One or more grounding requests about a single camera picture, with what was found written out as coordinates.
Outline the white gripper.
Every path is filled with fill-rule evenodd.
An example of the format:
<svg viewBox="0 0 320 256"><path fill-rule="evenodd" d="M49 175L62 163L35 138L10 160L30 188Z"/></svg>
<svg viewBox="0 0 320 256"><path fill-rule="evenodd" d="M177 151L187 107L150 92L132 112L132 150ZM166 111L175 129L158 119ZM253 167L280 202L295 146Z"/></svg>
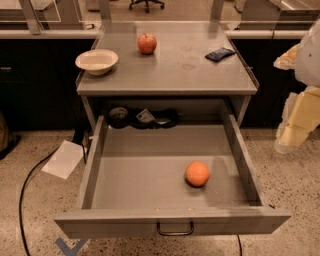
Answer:
<svg viewBox="0 0 320 256"><path fill-rule="evenodd" d="M298 81L308 85L300 94L290 93L282 122L276 132L274 149L288 154L299 148L320 125L320 19L288 51L273 63L281 70L294 70Z"/></svg>

